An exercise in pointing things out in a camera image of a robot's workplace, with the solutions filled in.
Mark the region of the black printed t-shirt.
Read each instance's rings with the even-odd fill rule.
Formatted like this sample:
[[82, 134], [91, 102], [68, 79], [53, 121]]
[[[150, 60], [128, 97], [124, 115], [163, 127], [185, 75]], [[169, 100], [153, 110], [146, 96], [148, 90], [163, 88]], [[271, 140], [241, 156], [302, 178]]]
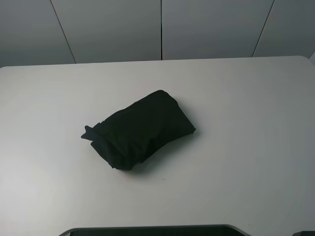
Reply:
[[178, 102], [157, 90], [94, 127], [85, 126], [81, 138], [89, 140], [113, 169], [129, 171], [167, 143], [195, 130]]

